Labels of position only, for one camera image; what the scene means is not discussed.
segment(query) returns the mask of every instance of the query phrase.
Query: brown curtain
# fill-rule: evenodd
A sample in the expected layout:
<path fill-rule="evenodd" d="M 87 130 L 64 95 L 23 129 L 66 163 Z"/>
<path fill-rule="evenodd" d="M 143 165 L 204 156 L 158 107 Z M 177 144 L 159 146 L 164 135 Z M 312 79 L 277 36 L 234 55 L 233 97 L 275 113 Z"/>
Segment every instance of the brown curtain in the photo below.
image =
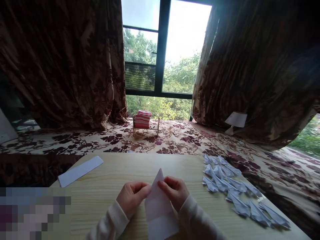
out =
<path fill-rule="evenodd" d="M 201 55 L 193 92 L 194 119 L 227 128 L 227 117 L 240 111 L 248 117 L 235 134 L 249 142 L 272 150 L 295 139 L 320 110 L 316 9 L 303 1 L 216 1 L 206 32 L 215 37 L 206 37 L 209 57 Z"/>
<path fill-rule="evenodd" d="M 2 0 L 0 67 L 41 127 L 126 122 L 121 0 Z"/>

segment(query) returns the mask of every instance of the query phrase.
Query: floral bedspread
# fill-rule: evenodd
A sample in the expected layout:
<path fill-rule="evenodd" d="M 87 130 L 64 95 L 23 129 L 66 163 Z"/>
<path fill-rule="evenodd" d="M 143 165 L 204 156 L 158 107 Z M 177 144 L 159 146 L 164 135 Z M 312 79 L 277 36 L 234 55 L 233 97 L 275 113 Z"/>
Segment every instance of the floral bedspread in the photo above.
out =
<path fill-rule="evenodd" d="M 127 152 L 199 155 L 213 144 L 187 121 L 160 121 L 156 130 L 138 130 L 132 120 L 108 131 L 34 129 L 0 145 L 0 186 L 50 186 L 88 153 Z"/>
<path fill-rule="evenodd" d="M 128 150 L 224 156 L 311 238 L 319 235 L 320 160 L 287 147 L 267 151 L 189 121 L 160 121 L 159 136 L 155 130 L 138 130 L 133 136 L 132 121 L 101 132 L 20 132 L 18 139 L 0 145 L 0 186 L 39 181 L 50 186 L 85 154 Z"/>
<path fill-rule="evenodd" d="M 225 156 L 309 237 L 319 237 L 320 160 L 289 147 L 268 151 L 218 128 L 192 125 L 213 143 L 210 155 Z"/>

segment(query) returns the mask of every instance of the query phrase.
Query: green foliage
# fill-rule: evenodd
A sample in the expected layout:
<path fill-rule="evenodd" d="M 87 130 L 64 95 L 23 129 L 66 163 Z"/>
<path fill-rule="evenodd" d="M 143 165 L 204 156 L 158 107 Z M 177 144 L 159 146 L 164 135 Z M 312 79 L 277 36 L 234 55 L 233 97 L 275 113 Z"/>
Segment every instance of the green foliage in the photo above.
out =
<path fill-rule="evenodd" d="M 124 59 L 127 62 L 156 64 L 157 44 L 147 40 L 141 31 L 137 36 L 131 33 L 130 29 L 123 31 Z"/>
<path fill-rule="evenodd" d="M 157 44 L 147 40 L 141 31 L 135 36 L 130 29 L 125 29 L 124 33 L 125 61 L 147 64 L 156 64 Z M 164 71 L 163 91 L 192 93 L 194 81 L 199 65 L 200 53 L 193 57 L 184 58 L 179 63 L 170 65 L 166 63 Z M 127 68 L 126 87 L 130 89 L 150 90 L 154 85 L 152 69 Z M 147 96 L 127 95 L 128 113 L 133 116 L 139 109 L 148 110 L 154 118 L 158 116 L 162 120 L 189 120 L 191 111 L 191 100 L 175 98 L 159 98 Z"/>
<path fill-rule="evenodd" d="M 301 133 L 293 140 L 288 147 L 319 158 L 320 157 L 320 133 L 317 131 L 319 125 L 316 118 L 313 118 Z"/>

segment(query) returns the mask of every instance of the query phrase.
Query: sleeve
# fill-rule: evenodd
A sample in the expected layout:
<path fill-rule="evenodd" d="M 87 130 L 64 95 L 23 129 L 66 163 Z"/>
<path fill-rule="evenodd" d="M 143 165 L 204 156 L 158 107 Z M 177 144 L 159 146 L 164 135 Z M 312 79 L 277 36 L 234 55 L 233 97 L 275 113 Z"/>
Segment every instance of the sleeve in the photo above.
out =
<path fill-rule="evenodd" d="M 227 240 L 224 233 L 189 195 L 179 211 L 179 219 L 191 239 Z"/>
<path fill-rule="evenodd" d="M 117 201 L 109 207 L 98 224 L 90 230 L 87 240 L 118 239 L 129 220 Z"/>

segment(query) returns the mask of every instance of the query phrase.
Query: lampshade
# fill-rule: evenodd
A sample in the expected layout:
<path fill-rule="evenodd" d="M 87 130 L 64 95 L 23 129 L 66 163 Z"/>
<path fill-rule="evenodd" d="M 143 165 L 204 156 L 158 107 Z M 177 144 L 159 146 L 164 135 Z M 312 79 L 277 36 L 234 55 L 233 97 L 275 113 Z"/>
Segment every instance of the lampshade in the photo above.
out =
<path fill-rule="evenodd" d="M 247 119 L 247 114 L 242 112 L 233 112 L 225 121 L 235 127 L 244 127 Z"/>

